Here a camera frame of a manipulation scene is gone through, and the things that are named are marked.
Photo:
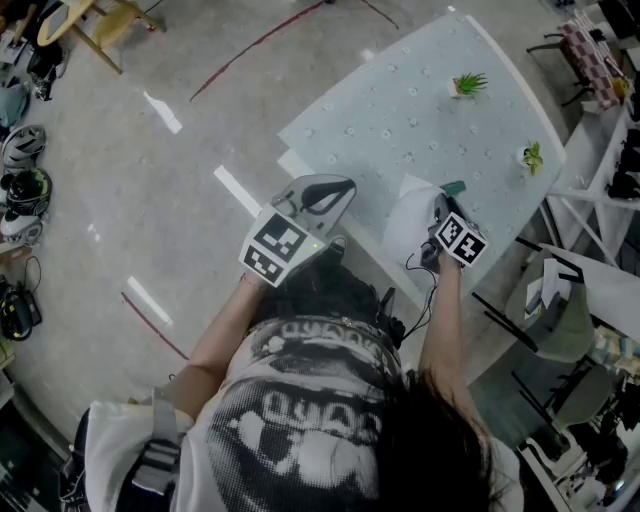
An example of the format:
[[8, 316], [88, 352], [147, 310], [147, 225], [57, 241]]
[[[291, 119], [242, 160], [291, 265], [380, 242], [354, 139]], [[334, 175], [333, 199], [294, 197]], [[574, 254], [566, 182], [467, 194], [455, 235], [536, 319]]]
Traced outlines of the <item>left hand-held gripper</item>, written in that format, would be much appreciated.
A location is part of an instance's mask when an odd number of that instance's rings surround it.
[[355, 182], [343, 176], [294, 179], [262, 208], [243, 242], [239, 262], [264, 283], [279, 287], [327, 248], [326, 237], [355, 195]]

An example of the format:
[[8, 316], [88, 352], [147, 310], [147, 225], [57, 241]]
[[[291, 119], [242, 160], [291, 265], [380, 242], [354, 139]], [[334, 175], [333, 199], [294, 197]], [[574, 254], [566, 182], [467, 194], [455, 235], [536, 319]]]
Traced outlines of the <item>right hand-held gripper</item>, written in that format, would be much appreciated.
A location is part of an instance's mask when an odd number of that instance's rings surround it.
[[487, 249], [488, 241], [474, 224], [465, 220], [467, 216], [458, 201], [439, 193], [433, 201], [432, 217], [435, 226], [429, 228], [428, 238], [421, 245], [421, 266], [439, 273], [442, 253], [463, 267], [473, 266]]

